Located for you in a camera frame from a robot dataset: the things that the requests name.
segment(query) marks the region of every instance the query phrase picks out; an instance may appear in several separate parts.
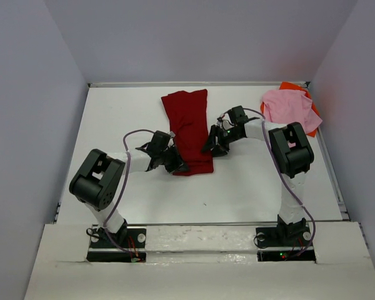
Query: red cloth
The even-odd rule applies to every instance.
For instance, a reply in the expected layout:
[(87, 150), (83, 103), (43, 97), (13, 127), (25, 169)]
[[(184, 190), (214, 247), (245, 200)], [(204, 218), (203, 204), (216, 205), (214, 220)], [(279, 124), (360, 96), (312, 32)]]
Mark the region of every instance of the red cloth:
[(189, 172), (175, 172), (174, 175), (190, 176), (212, 173), (211, 152), (201, 152), (207, 141), (207, 90), (179, 91), (161, 98), (169, 119), (169, 127), (175, 134), (174, 142)]

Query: orange cloth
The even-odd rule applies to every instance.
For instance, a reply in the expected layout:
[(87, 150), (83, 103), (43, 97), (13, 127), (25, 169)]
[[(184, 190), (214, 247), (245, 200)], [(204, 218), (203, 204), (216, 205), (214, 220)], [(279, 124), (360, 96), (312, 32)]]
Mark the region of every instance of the orange cloth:
[[(307, 98), (311, 99), (311, 95), (306, 89), (303, 89), (302, 87), (300, 87), (296, 84), (290, 83), (290, 82), (286, 82), (286, 81), (282, 82), (279, 89), (294, 89), (294, 90), (304, 91), (304, 92), (306, 92), (305, 96)], [(264, 103), (261, 103), (260, 108), (261, 108), (261, 112), (264, 113)], [(317, 107), (315, 106), (314, 103), (312, 103), (311, 109), (319, 116), (319, 111), (317, 110)], [(317, 133), (317, 129), (315, 129), (314, 131), (311, 131), (310, 133), (307, 133), (307, 135), (315, 137), (316, 133)]]

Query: wall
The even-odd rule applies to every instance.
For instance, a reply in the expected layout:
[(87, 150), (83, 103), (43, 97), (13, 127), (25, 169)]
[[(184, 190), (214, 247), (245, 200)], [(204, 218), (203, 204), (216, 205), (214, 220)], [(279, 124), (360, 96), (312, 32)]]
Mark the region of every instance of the wall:
[(45, 0), (88, 82), (303, 81), (356, 0)]
[(86, 82), (42, 0), (0, 0), (0, 300), (23, 299)]
[(375, 0), (360, 0), (310, 85), (350, 216), (375, 265)]

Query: pink cloth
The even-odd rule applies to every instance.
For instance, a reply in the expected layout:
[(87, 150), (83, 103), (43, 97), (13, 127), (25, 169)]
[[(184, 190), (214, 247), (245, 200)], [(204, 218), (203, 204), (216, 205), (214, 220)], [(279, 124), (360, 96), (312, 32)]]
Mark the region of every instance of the pink cloth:
[(266, 92), (262, 96), (265, 118), (274, 123), (299, 122), (306, 134), (314, 131), (323, 120), (311, 109), (313, 100), (305, 93), (293, 89)]

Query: dark red towel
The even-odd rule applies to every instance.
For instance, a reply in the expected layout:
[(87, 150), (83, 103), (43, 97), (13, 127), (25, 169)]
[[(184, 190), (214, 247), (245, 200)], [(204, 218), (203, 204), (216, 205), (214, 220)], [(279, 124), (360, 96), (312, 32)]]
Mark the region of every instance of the dark red towel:
[(169, 119), (169, 127), (175, 134), (174, 142), (189, 172), (175, 172), (174, 175), (190, 176), (212, 173), (211, 152), (201, 152), (207, 141), (207, 90), (179, 91), (161, 98)]

